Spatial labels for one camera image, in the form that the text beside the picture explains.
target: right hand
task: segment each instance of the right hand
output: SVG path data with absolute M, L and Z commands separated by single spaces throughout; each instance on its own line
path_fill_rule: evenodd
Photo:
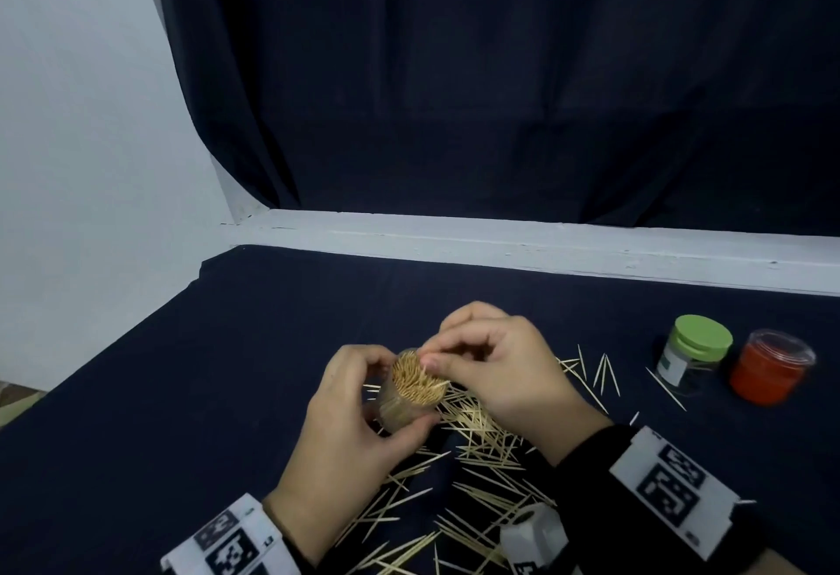
M 467 387 L 552 464 L 610 424 L 572 387 L 539 330 L 493 305 L 457 309 L 417 353 L 427 372 Z

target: green-lidded jar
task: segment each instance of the green-lidded jar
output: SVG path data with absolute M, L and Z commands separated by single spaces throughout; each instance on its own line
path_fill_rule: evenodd
M 671 329 L 656 373 L 679 393 L 693 393 L 717 370 L 731 346 L 731 332 L 716 320 L 682 315 Z

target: wrist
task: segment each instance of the wrist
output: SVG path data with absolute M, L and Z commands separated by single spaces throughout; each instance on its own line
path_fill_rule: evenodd
M 551 405 L 539 416 L 539 426 L 528 441 L 551 466 L 557 466 L 583 441 L 613 424 L 580 396 Z
M 290 540 L 303 557 L 317 567 L 334 537 L 327 529 L 327 520 L 314 514 L 317 507 L 301 502 L 293 494 L 285 493 L 280 487 L 266 496 L 263 509 L 285 538 Z

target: label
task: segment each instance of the label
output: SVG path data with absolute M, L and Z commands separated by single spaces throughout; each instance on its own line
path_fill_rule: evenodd
M 739 496 L 649 427 L 633 437 L 610 473 L 703 560 L 732 525 Z
M 670 343 L 666 345 L 665 350 L 662 352 L 662 358 L 659 359 L 659 364 L 656 366 L 656 371 L 659 376 L 675 387 L 678 387 L 679 381 L 682 380 L 687 368 L 688 361 L 680 358 L 671 349 Z

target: left hand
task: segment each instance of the left hand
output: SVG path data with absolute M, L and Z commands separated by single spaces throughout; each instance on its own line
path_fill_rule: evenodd
M 396 355 L 379 345 L 345 345 L 336 352 L 309 401 L 280 483 L 263 503 L 313 566 L 438 421 L 437 414 L 425 415 L 388 438 L 365 422 L 375 411 L 372 402 L 362 408 L 364 379 L 386 371 L 394 360 Z

